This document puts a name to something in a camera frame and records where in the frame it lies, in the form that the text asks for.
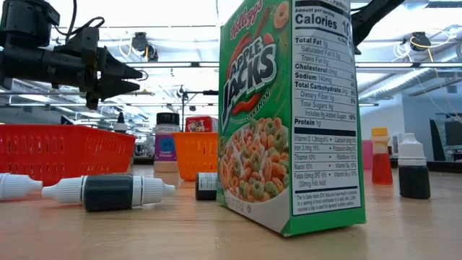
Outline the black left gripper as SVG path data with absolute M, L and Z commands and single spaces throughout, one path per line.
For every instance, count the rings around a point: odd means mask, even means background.
M 100 100 L 139 90 L 140 86 L 121 79 L 141 79 L 143 73 L 116 59 L 107 48 L 58 46 L 54 85 L 78 87 L 85 92 L 86 106 L 97 109 Z M 98 73 L 114 78 L 99 78 Z

